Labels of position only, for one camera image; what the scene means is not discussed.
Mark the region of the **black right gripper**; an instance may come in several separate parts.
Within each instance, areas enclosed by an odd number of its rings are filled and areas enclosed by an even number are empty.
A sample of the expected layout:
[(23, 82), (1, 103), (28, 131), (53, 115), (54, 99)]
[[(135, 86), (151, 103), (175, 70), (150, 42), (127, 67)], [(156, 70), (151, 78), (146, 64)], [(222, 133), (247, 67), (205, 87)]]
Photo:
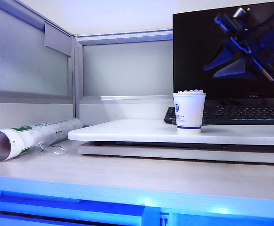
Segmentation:
[(213, 78), (257, 80), (264, 75), (274, 81), (274, 13), (259, 23), (251, 11), (232, 17), (219, 13), (215, 23), (227, 35), (203, 70), (218, 70)]

